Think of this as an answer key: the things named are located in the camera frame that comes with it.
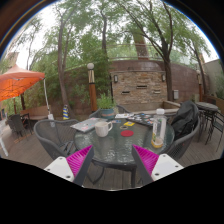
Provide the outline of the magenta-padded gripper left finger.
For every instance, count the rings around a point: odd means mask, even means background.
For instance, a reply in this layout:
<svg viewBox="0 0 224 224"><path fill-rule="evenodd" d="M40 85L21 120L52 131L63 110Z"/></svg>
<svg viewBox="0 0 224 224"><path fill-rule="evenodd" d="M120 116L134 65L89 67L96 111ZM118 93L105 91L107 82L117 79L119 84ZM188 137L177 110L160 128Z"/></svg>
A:
<svg viewBox="0 0 224 224"><path fill-rule="evenodd" d="M94 148L89 145L67 158L59 156L45 171L82 186L93 156Z"/></svg>

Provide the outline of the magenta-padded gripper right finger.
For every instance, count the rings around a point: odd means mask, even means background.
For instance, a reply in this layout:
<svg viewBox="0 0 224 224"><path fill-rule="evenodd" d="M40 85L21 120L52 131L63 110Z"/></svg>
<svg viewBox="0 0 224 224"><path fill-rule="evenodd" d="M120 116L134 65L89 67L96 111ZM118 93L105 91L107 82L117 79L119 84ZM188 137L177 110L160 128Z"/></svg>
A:
<svg viewBox="0 0 224 224"><path fill-rule="evenodd" d="M132 156L142 178L143 185L147 185L183 169L183 166L169 155L157 155L137 145L132 145Z"/></svg>

